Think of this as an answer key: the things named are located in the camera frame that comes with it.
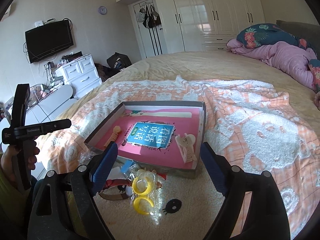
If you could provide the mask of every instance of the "hanging bag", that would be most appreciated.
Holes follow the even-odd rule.
[[[150,10],[152,14],[156,17],[155,26],[161,25],[160,15],[156,12],[155,7],[153,5],[150,6]]]
[[[144,8],[141,8],[139,12],[136,14],[136,19],[138,23],[143,23],[145,19],[146,11]]]
[[[153,16],[149,14],[148,6],[146,6],[146,15],[143,22],[143,26],[145,26],[148,29],[151,29],[153,26],[155,26],[155,21],[153,19]]]

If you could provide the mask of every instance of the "television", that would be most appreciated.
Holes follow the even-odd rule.
[[[30,63],[43,60],[72,45],[69,20],[48,23],[26,31]]]

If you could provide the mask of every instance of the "cardboard box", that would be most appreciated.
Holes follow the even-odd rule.
[[[158,173],[195,177],[203,142],[206,108],[197,101],[122,102],[85,140],[104,150],[115,126],[118,161],[131,159]]]

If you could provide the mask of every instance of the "pink comforter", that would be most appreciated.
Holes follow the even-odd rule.
[[[317,59],[317,57],[311,48],[304,50],[284,41],[279,41],[274,45],[247,49],[241,42],[232,39],[227,43],[227,49],[235,54],[261,60],[269,66],[287,73],[307,88],[315,89],[308,62],[311,59]]]

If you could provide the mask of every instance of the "metal screw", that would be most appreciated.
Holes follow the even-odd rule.
[[[232,166],[231,169],[234,172],[239,172],[240,171],[240,168],[238,166]]]
[[[78,171],[84,172],[86,169],[87,169],[86,165],[81,165],[81,166],[79,166]]]
[[[271,176],[271,173],[269,171],[264,171],[262,173],[265,177],[270,177]]]
[[[48,177],[52,177],[53,175],[54,175],[54,171],[48,171],[48,172],[47,172],[47,176],[48,176]]]

